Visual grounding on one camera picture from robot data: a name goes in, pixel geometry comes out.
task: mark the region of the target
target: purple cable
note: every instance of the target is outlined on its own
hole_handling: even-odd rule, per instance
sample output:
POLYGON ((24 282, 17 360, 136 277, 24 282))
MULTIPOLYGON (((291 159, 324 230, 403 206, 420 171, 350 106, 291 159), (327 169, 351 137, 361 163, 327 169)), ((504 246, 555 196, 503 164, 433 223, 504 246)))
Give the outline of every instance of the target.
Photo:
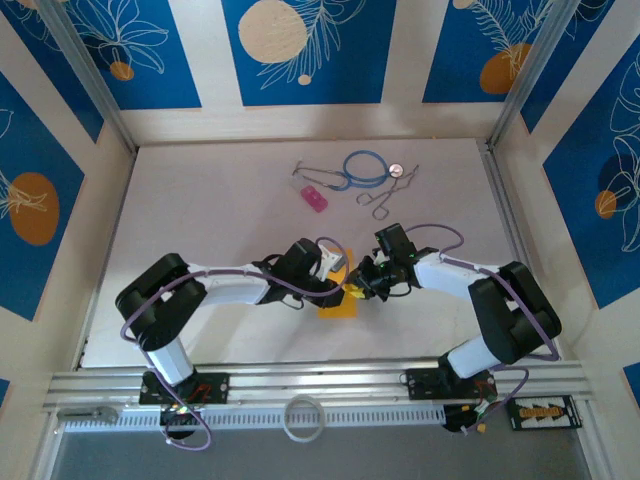
MULTIPOLYGON (((140 317, 140 315, 142 315, 142 313, 144 313, 151 305, 153 305, 162 295, 164 295, 167 292, 170 292, 171 290, 176 288, 181 283, 184 283, 187 280, 191 280, 192 278, 208 277, 208 276, 212 276, 212 275, 243 275, 243 276, 247 276, 247 277, 255 277, 255 278, 261 278, 261 279, 267 280, 267 281, 272 281, 272 282, 275 282, 275 283, 277 283, 279 285, 282 285, 283 287, 288 288, 289 290, 292 290, 292 291, 294 291, 296 293, 299 293, 301 295, 306 295, 306 296, 309 296, 309 297, 328 297, 329 295, 333 295, 334 293, 338 292, 342 288, 344 283, 347 281, 347 275, 349 274, 349 256, 347 255, 347 251, 336 240, 334 240, 334 239, 332 239, 330 237, 318 237, 318 239, 316 240, 316 244, 319 244, 321 241, 328 241, 328 242, 333 243, 336 247, 338 247, 338 250, 340 250, 340 253, 342 254, 343 258, 345 259, 345 272, 346 272, 345 276, 342 279, 342 281, 336 287, 332 288, 331 290, 328 290, 326 292, 310 292, 308 290, 303 290, 302 288, 298 288, 295 285, 290 284, 289 282, 285 282, 284 280, 280 280, 279 278, 276 278, 276 277, 274 277, 272 275, 269 275, 269 274, 266 274, 266 273, 248 272, 248 271, 237 269, 237 268, 236 269, 225 268, 225 269, 219 269, 219 270, 200 270, 198 272, 187 273, 186 275, 183 275, 183 276, 181 276, 179 278, 176 278, 172 282, 169 282, 167 285, 165 285, 164 287, 160 288, 160 290, 158 290, 156 293, 154 293, 146 302, 144 302, 140 306, 140 308, 138 308, 135 312, 133 312, 133 314, 124 322, 124 325, 120 329, 120 337, 122 337, 122 339, 127 341, 127 342, 132 342, 132 343, 135 343, 137 345, 138 344, 137 340, 135 338, 129 337, 127 335, 127 330, 129 330, 129 328, 131 327, 133 322, 135 322, 138 319, 138 317, 140 317)), ((153 364, 153 360, 151 360, 151 357, 149 357, 147 352, 145 352, 142 349, 140 349, 140 351, 145 356, 145 358, 146 358, 147 362, 149 363, 149 365, 154 365, 153 364)), ((163 434, 164 434, 165 439, 167 440, 167 442, 170 445, 173 445, 176 448, 179 448, 181 450, 191 451, 191 452, 201 452, 201 451, 206 450, 207 448, 209 448, 211 446, 211 442, 213 441, 213 437, 212 437, 211 429, 209 428, 209 425, 207 425, 207 422, 205 422, 202 419, 200 414, 198 412, 196 412, 195 409, 193 409, 188 403, 184 402, 180 398, 180 395, 177 394, 177 392, 169 384, 167 379, 164 378, 164 376, 155 368, 155 366, 153 366, 151 368, 151 370, 155 374, 155 376, 158 379, 158 381, 165 388, 165 390, 167 392, 169 392, 169 394, 180 405, 185 407, 189 411, 191 416, 193 418, 195 418, 196 421, 198 423, 200 423, 204 427, 205 433, 207 435, 207 441, 201 446, 191 447, 191 446, 188 446, 188 445, 182 445, 182 444, 179 444, 179 443, 175 443, 173 440, 171 440, 171 438, 169 437, 169 425, 167 424, 165 426, 164 431, 163 431, 163 434)))
MULTIPOLYGON (((448 225, 443 225, 441 223, 421 223, 419 225, 414 225, 413 227, 408 228, 406 231, 410 232, 412 230, 416 230, 418 228, 424 228, 424 227, 443 228, 445 230, 449 230, 450 232, 456 234, 458 236, 458 242, 440 250, 440 254, 439 254, 440 260, 442 260, 444 263, 447 263, 449 265, 453 265, 460 268, 466 268, 474 272, 476 271, 476 267, 472 263, 468 263, 462 260, 457 260, 455 258, 442 258, 442 256, 446 252, 455 250, 456 248, 461 247, 464 244, 464 236, 462 235, 462 233, 460 233, 458 230, 456 230, 453 227, 450 227, 448 225)), ((558 350, 556 349, 555 345, 553 344, 549 336, 546 334, 546 332, 544 331, 544 329, 542 328, 538 320, 536 320, 536 317, 533 315, 533 313, 531 313, 531 310, 529 310, 529 308, 525 305, 525 303, 522 301, 520 296, 515 292, 515 290, 511 287, 511 285, 509 285, 509 282, 507 282, 504 278, 502 278, 497 273, 492 272, 491 270, 488 270, 486 268, 478 268, 477 271, 484 275, 489 275, 491 278, 497 281, 500 285, 502 285, 502 287, 507 291, 507 293, 509 293, 511 298, 518 304, 518 307, 520 307, 524 315, 527 317, 527 320, 529 320, 529 322, 531 323, 531 326, 535 329, 538 335, 540 335, 540 338, 542 338, 542 341, 544 342, 544 344, 551 351, 551 354, 549 355, 529 354, 527 355, 527 357, 535 358, 538 360, 546 360, 549 362, 555 362, 556 360, 559 360, 560 354, 558 353, 558 350)), ((482 423, 486 417, 491 415, 491 413, 493 413, 495 410, 500 409, 500 407, 503 407, 509 400, 511 400, 522 389, 524 384, 527 383, 527 380, 529 379, 529 370, 526 367, 508 367, 505 365, 497 365, 496 367, 493 368, 493 370, 494 371, 522 370, 524 372, 524 378, 520 381, 520 383, 516 386, 516 388, 514 388, 511 391, 511 393, 509 393, 506 397, 504 397, 504 399, 495 408, 490 410, 482 419, 478 420, 467 430, 477 429, 478 425, 482 423)))

